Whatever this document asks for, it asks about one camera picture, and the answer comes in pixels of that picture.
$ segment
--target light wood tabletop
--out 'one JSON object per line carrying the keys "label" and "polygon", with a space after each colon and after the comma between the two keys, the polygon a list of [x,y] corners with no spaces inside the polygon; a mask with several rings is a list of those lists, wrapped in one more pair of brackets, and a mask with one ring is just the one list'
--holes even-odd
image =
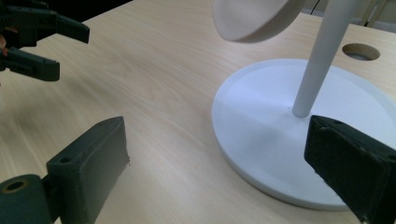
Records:
{"label": "light wood tabletop", "polygon": [[[0,182],[47,174],[46,162],[95,123],[125,119],[131,164],[96,223],[359,223],[349,212],[283,203],[246,182],[221,154],[211,124],[217,89],[251,63],[307,59],[320,18],[301,14],[257,44],[221,39],[211,0],[135,0],[84,22],[88,45],[60,35],[25,48],[61,63],[43,82],[0,73]],[[350,25],[342,46],[362,43],[379,59],[341,48],[333,64],[396,99],[396,34]]]}

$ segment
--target white round base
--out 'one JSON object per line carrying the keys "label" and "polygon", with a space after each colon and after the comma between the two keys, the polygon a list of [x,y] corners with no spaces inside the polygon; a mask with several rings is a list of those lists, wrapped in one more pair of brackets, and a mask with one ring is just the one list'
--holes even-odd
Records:
{"label": "white round base", "polygon": [[[254,63],[230,76],[212,107],[215,135],[232,167],[287,203],[321,210],[347,206],[304,160],[308,118],[291,109],[307,60]],[[364,79],[332,66],[311,114],[338,119],[396,148],[396,104]]]}

